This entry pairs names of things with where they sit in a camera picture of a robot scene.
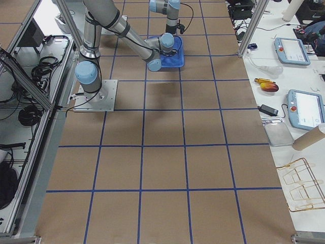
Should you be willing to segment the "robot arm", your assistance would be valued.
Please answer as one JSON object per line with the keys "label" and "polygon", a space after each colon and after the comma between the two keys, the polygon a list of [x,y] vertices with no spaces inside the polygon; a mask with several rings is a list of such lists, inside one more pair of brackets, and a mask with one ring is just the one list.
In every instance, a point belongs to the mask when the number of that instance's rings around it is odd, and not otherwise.
{"label": "robot arm", "polygon": [[[112,40],[121,54],[130,49],[139,56],[140,64],[132,56],[119,57],[113,62],[111,74],[122,80],[117,87],[117,96],[135,94],[136,99],[143,97],[145,71],[149,72],[149,81],[165,84],[177,80],[174,69],[164,69],[161,55],[171,54],[174,46],[174,33],[179,12],[179,4],[170,1],[84,1],[85,26],[83,44],[80,47],[82,61],[96,66],[97,72],[107,75],[106,62],[100,62],[100,52],[105,50]],[[158,37],[144,38],[148,30],[149,13],[157,12],[167,18],[166,31]]]}
{"label": "robot arm", "polygon": [[166,15],[166,33],[176,34],[177,30],[183,34],[185,26],[178,20],[181,2],[179,0],[150,0],[149,10]]}

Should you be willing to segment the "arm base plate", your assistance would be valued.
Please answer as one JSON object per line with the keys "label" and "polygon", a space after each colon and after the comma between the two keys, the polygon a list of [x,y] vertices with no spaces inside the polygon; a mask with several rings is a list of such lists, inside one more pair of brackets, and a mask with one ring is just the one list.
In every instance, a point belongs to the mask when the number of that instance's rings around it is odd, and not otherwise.
{"label": "arm base plate", "polygon": [[73,111],[74,112],[104,112],[104,111],[113,112],[115,108],[117,87],[118,87],[117,79],[104,79],[102,81],[101,90],[94,98],[92,98],[94,95],[84,93],[82,86],[79,85],[78,93],[82,93],[82,95],[76,96]]}

